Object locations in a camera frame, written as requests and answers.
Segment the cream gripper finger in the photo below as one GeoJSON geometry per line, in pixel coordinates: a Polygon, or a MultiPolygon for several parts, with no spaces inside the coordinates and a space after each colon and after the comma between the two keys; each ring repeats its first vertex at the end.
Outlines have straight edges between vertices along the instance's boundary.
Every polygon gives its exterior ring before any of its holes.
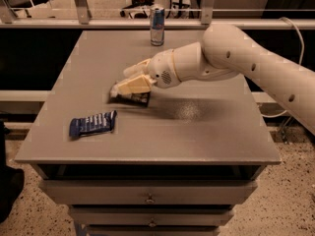
{"type": "Polygon", "coordinates": [[[131,67],[126,68],[123,71],[123,75],[126,78],[130,78],[130,77],[135,76],[137,74],[145,74],[146,75],[148,73],[148,65],[149,65],[150,61],[151,61],[151,59],[146,59],[146,60],[139,62],[136,65],[133,65],[131,67]]]}
{"type": "Polygon", "coordinates": [[[152,86],[156,82],[157,81],[152,79],[149,75],[134,75],[130,78],[115,83],[109,93],[111,96],[116,97],[118,94],[128,95],[133,93],[150,92],[152,86]]]}

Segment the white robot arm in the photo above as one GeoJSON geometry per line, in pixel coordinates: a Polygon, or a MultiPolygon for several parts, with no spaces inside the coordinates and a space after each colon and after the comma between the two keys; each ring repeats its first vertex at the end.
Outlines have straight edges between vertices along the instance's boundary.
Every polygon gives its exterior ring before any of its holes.
{"type": "Polygon", "coordinates": [[[125,79],[110,90],[113,97],[242,74],[315,134],[315,72],[262,47],[232,25],[211,25],[201,40],[162,51],[123,74],[125,79]]]}

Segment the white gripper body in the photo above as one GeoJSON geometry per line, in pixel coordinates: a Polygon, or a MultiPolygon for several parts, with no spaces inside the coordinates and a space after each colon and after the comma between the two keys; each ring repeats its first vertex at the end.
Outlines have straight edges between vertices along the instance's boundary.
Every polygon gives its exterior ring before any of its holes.
{"type": "Polygon", "coordinates": [[[177,87],[180,80],[175,71],[174,50],[169,49],[156,54],[149,62],[149,75],[156,81],[161,89],[177,87]]]}

